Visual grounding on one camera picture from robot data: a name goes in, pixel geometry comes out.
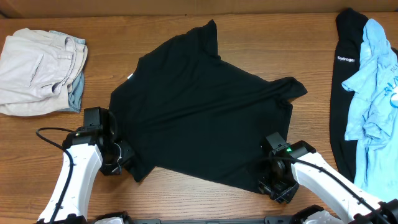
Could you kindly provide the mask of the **black t-shirt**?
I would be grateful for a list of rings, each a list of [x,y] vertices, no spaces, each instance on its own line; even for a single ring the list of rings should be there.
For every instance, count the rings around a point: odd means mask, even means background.
[[[291,100],[306,92],[295,78],[269,82],[223,61],[210,21],[141,57],[109,110],[134,151],[135,181],[163,167],[256,193],[261,145],[287,136]]]

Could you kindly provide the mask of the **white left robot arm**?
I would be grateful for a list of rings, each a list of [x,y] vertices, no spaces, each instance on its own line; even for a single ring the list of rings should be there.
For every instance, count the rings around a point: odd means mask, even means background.
[[[88,206],[97,173],[121,174],[135,153],[126,141],[115,140],[116,133],[105,131],[102,125],[75,131],[56,128],[68,133],[61,145],[40,134],[46,130],[40,128],[36,135],[63,151],[63,163],[53,194],[37,223],[88,223]]]

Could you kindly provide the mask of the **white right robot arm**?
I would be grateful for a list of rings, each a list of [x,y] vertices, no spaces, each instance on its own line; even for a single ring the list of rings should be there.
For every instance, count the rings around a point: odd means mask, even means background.
[[[289,203],[304,186],[336,213],[334,223],[397,223],[396,199],[383,202],[361,190],[307,142],[266,140],[261,147],[265,156],[259,165],[267,171],[259,179],[259,190],[272,200]]]

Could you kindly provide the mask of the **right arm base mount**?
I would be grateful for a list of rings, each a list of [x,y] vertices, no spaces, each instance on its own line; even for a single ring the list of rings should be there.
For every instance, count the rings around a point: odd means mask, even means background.
[[[343,221],[331,215],[323,207],[312,205],[293,215],[290,224],[343,224]]]

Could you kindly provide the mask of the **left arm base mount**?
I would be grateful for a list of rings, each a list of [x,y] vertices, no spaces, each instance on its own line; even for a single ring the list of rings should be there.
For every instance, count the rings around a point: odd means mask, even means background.
[[[98,216],[94,224],[133,224],[132,218],[127,212],[114,212]]]

